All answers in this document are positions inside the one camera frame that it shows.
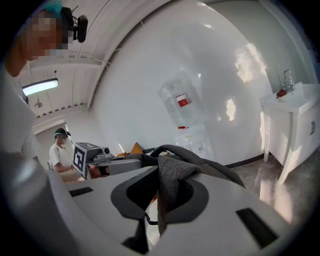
ceiling light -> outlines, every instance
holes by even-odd
[[[31,94],[36,94],[38,92],[52,89],[52,88],[56,88],[56,87],[58,87],[58,79],[53,78],[53,79],[29,84],[27,86],[24,86],[22,89],[23,89],[24,94],[26,96],[29,96]]]

man in white shirt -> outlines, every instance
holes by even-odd
[[[54,134],[54,144],[51,146],[49,155],[53,168],[61,174],[64,182],[83,181],[82,175],[72,165],[72,158],[63,146],[67,143],[70,135],[65,129],[59,128]]]

black rectangular slot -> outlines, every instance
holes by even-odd
[[[250,208],[237,210],[236,214],[261,248],[266,247],[278,238],[278,236]]]
[[[76,196],[80,196],[80,195],[89,193],[91,191],[94,191],[94,190],[91,187],[86,186],[86,187],[83,187],[83,188],[71,190],[71,191],[69,191],[69,193],[70,193],[70,195],[72,197],[76,197]]]

gray floor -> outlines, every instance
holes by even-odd
[[[260,200],[275,210],[293,226],[302,223],[311,212],[320,190],[320,151],[316,150],[305,162],[289,173],[280,185],[282,165],[270,155],[233,168],[245,186]]]

